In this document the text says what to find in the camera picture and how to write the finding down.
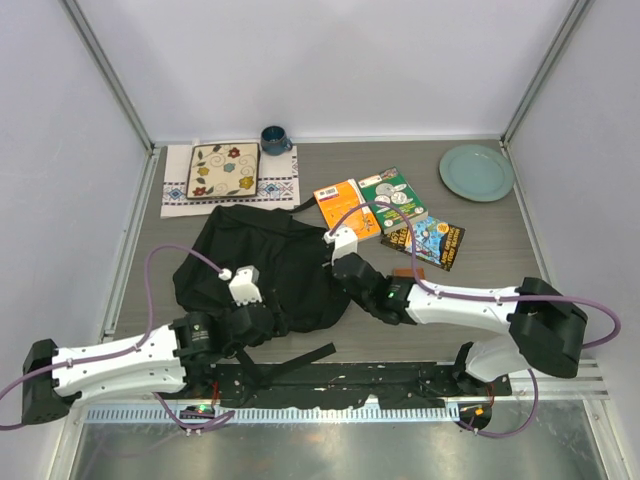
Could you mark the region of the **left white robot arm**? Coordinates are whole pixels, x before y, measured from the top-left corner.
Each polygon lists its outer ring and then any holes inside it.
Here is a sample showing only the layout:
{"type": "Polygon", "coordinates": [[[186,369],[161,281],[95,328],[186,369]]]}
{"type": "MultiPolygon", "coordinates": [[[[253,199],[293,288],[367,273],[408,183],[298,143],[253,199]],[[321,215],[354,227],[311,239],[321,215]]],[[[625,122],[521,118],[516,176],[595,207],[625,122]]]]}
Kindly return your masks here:
{"type": "Polygon", "coordinates": [[[203,398],[212,389],[214,364],[288,330],[280,309],[253,303],[216,316],[191,312],[147,336],[112,343],[62,348],[37,341],[23,364],[21,423],[53,422],[74,405],[138,393],[203,398]]]}

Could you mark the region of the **green paperback book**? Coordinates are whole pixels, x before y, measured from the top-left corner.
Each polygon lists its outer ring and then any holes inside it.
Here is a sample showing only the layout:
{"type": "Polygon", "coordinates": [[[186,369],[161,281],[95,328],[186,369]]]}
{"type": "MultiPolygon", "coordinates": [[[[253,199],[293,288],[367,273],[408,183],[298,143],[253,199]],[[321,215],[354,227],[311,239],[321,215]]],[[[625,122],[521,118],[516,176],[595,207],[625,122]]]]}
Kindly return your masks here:
{"type": "Polygon", "coordinates": [[[396,167],[361,179],[357,185],[366,202],[376,202],[370,209],[383,234],[404,228],[406,223],[395,210],[378,205],[378,202],[393,205],[401,210],[411,224],[426,220],[428,217],[426,205],[396,167]]]}

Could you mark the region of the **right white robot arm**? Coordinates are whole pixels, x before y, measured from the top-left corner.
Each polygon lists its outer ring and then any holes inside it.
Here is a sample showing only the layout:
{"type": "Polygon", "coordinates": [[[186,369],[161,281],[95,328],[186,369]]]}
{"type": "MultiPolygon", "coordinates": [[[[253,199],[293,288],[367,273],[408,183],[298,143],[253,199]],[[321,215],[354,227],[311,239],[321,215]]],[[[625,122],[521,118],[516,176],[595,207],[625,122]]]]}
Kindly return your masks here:
{"type": "Polygon", "coordinates": [[[425,280],[383,276],[356,253],[333,261],[332,276],[356,304],[386,324],[451,324],[493,333],[486,342],[460,347],[450,378],[462,394],[480,394],[499,378],[529,368],[562,379],[578,373],[588,317],[540,279],[445,294],[425,280]]]}

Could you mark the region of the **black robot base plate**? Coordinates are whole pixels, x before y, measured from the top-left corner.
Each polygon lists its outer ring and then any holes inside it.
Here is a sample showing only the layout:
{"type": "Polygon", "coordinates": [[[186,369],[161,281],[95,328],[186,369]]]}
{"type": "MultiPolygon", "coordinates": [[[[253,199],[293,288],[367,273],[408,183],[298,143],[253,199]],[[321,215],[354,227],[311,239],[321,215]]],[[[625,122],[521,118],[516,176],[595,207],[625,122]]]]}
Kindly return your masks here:
{"type": "Polygon", "coordinates": [[[453,367],[434,362],[313,363],[256,385],[238,364],[213,369],[209,379],[165,400],[216,399],[226,408],[343,410],[361,408],[375,397],[384,409],[441,407],[446,398],[507,397],[510,380],[501,376],[486,386],[463,388],[453,367]]]}

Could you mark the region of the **black fabric backpack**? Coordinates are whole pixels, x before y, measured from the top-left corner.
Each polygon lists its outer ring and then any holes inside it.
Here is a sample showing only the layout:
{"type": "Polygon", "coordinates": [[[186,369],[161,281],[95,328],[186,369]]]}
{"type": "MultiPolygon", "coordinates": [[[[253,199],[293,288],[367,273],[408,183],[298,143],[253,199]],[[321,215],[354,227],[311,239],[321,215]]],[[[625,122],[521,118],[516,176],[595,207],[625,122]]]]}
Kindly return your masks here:
{"type": "Polygon", "coordinates": [[[287,316],[288,334],[328,329],[342,317],[350,299],[332,278],[324,233],[295,220],[287,210],[217,207],[193,246],[197,254],[188,256],[173,275],[176,301],[186,314],[216,316],[240,307],[217,271],[254,266],[261,303],[287,316]]]}

